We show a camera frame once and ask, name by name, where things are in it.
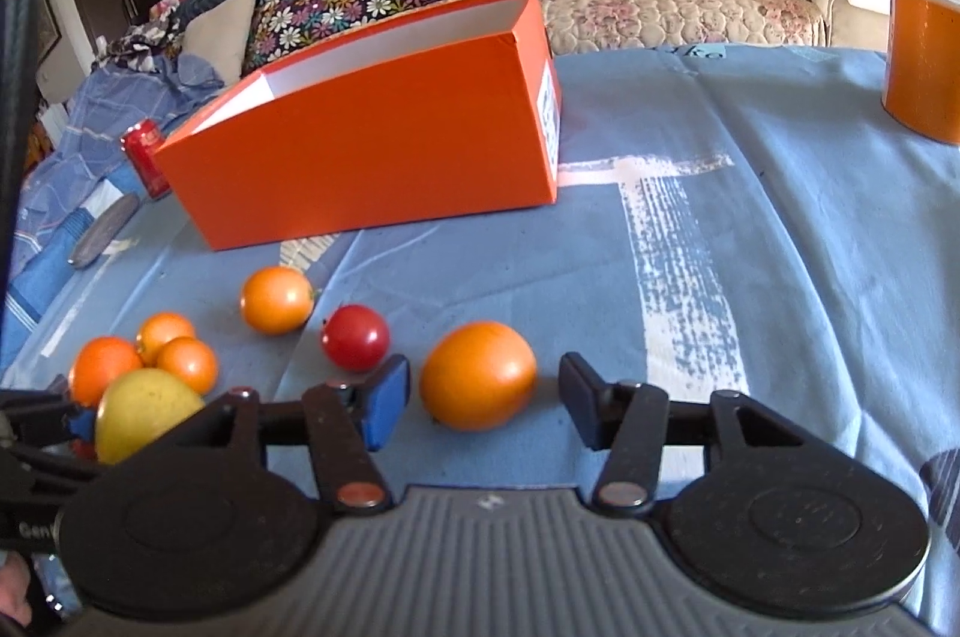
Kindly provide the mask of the red cherry tomato centre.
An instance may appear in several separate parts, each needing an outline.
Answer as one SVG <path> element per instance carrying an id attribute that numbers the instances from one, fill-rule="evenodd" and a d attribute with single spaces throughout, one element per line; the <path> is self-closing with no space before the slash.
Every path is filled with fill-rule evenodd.
<path id="1" fill-rule="evenodd" d="M 320 348 L 343 371 L 372 371 L 386 357 L 389 346 L 391 332 L 386 320 L 368 305 L 340 305 L 320 327 Z"/>

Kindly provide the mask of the mandarin with stem dot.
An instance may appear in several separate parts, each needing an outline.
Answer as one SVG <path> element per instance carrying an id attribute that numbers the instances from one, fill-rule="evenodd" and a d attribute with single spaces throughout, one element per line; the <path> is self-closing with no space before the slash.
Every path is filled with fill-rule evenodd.
<path id="1" fill-rule="evenodd" d="M 135 348 L 146 367 L 153 367 L 160 351 L 173 339 L 194 338 L 194 323 L 178 312 L 158 312 L 140 325 L 135 336 Z"/>

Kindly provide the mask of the blue tablecloth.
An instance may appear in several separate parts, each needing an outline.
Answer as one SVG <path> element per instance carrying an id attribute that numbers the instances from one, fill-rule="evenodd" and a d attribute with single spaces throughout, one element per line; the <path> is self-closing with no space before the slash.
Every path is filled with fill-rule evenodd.
<path id="1" fill-rule="evenodd" d="M 101 323 L 161 305 L 223 392 L 83 486 L 25 556 L 39 635 L 952 635 L 958 629 L 958 153 L 882 104 L 884 57 L 815 47 L 553 59 L 550 205 L 334 233 L 313 320 L 245 327 L 272 242 L 215 250 L 179 202 L 68 286 L 8 374 L 39 390 Z M 301 398 L 348 377 L 317 320 L 386 319 L 412 391 L 384 512 L 317 492 Z M 418 380 L 466 323 L 537 387 L 446 428 Z M 590 507 L 607 452 L 558 392 L 579 353 L 656 385 L 652 509 Z"/>

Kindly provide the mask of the grey flat object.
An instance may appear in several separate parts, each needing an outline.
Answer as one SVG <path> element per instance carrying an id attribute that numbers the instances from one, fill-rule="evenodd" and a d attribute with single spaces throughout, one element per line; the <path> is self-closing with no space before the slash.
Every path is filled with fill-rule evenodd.
<path id="1" fill-rule="evenodd" d="M 140 205 L 142 199 L 137 194 L 122 195 L 111 203 L 101 215 L 94 218 L 88 231 L 76 242 L 68 257 L 68 265 L 73 270 L 83 270 L 91 265 L 137 213 Z"/>

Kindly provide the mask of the blue striped cloth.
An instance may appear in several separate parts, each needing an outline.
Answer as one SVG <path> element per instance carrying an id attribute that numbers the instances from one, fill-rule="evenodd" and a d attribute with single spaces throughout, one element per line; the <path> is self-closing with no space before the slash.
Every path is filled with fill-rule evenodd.
<path id="1" fill-rule="evenodd" d="M 93 221 L 122 195 L 145 192 L 122 135 L 145 119 L 169 132 L 222 89 L 215 69 L 192 54 L 158 57 L 150 71 L 103 65 L 76 89 L 57 148 L 21 188 L 3 302 L 3 367 L 70 280 L 68 256 Z"/>

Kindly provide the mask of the orange cardboard box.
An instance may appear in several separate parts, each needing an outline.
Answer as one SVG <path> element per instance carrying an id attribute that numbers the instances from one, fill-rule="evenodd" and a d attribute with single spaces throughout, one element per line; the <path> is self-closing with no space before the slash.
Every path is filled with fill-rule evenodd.
<path id="1" fill-rule="evenodd" d="M 561 115 L 540 0 L 449 0 L 259 68 L 156 161 L 236 249 L 550 205 Z"/>

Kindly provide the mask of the red soda can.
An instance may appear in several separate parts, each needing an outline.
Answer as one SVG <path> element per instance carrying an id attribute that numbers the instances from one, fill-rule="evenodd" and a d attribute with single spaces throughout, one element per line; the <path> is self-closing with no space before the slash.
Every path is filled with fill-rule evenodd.
<path id="1" fill-rule="evenodd" d="M 133 124 L 121 137 L 121 146 L 133 171 L 137 172 L 151 200 L 159 200 L 171 192 L 169 182 L 156 163 L 156 151 L 163 146 L 164 137 L 153 119 Z"/>

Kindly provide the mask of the quilted sofa seat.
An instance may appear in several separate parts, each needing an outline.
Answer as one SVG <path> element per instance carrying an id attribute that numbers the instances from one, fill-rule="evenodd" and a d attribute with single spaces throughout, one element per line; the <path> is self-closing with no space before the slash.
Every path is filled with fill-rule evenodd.
<path id="1" fill-rule="evenodd" d="M 540 0 L 553 54 L 693 44 L 823 46 L 811 0 Z"/>

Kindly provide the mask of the beige pillow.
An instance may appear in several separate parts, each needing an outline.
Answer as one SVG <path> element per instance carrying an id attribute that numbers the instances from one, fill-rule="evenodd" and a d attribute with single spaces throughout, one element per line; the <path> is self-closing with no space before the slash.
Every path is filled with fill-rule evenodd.
<path id="1" fill-rule="evenodd" d="M 224 0 L 185 28 L 182 50 L 210 64 L 226 86 L 235 85 L 241 78 L 256 3 Z"/>

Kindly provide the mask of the orange cup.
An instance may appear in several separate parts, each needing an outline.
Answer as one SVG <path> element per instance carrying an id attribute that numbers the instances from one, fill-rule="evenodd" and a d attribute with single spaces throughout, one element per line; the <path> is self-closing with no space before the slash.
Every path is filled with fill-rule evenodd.
<path id="1" fill-rule="evenodd" d="M 926 139 L 958 145 L 958 0 L 890 0 L 882 104 Z"/>

